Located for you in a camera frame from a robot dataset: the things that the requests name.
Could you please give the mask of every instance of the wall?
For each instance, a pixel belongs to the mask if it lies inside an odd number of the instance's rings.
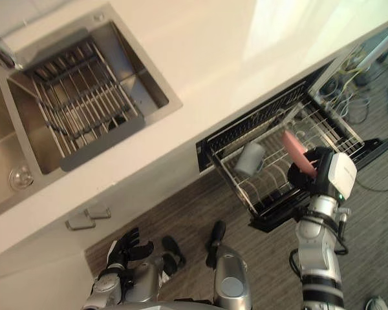
[[[81,309],[92,281],[82,254],[0,277],[0,310]]]
[[[0,36],[6,36],[73,0],[0,0]]]

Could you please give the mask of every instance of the sink drain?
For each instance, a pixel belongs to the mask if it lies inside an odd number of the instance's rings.
[[[33,183],[33,176],[26,164],[22,164],[10,171],[8,181],[15,191],[25,189]]]

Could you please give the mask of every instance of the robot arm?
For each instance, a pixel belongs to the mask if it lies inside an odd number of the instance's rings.
[[[83,310],[104,309],[123,301],[127,290],[133,286],[133,272],[127,268],[128,261],[147,258],[154,250],[152,242],[137,247],[138,244],[138,228],[113,242],[108,252],[107,267],[95,280]]]
[[[294,164],[288,173],[289,180],[296,187],[309,191],[311,196],[310,205],[303,209],[296,227],[303,309],[343,309],[336,254],[346,254],[347,249],[336,251],[335,246],[337,242],[343,245],[350,210],[340,205],[350,195],[356,167],[346,154],[334,154],[330,149],[316,148],[305,156],[316,161],[316,178],[303,175]]]

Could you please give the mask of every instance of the metal frame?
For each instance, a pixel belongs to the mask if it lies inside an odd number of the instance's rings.
[[[139,115],[91,39],[36,67],[32,82],[62,157]]]
[[[361,138],[353,130],[347,130],[344,121],[341,119],[331,121],[315,101],[306,96],[300,98],[301,100],[293,107],[288,110],[282,109],[282,120],[276,126],[270,127],[270,124],[276,122],[279,113],[274,113],[274,116],[256,128],[256,130],[260,129],[260,135],[256,138],[247,139],[249,135],[240,138],[243,145],[252,141],[266,149],[263,169],[254,176],[245,176],[235,171],[235,165],[242,151],[241,147],[228,154],[226,150],[233,149],[231,144],[222,149],[213,149],[213,145],[209,145],[210,160],[219,169],[243,205],[255,216],[261,216],[271,204],[294,190],[287,180],[292,160],[281,142],[281,135],[285,129],[294,132],[308,149],[322,145],[336,152],[346,152],[349,156],[355,156],[363,147]]]

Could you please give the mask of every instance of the dish drying rack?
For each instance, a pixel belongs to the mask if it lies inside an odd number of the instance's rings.
[[[60,52],[30,75],[62,158],[142,117],[92,39]]]
[[[362,139],[337,115],[327,114],[300,81],[280,96],[223,127],[197,144],[199,163],[205,153],[252,214],[251,226],[271,231],[294,216],[296,207],[308,203],[308,194],[287,179],[292,159],[281,136],[292,132],[307,148],[317,146],[345,152],[357,164],[365,156]],[[265,149],[263,168],[253,176],[235,170],[243,147],[254,142]]]

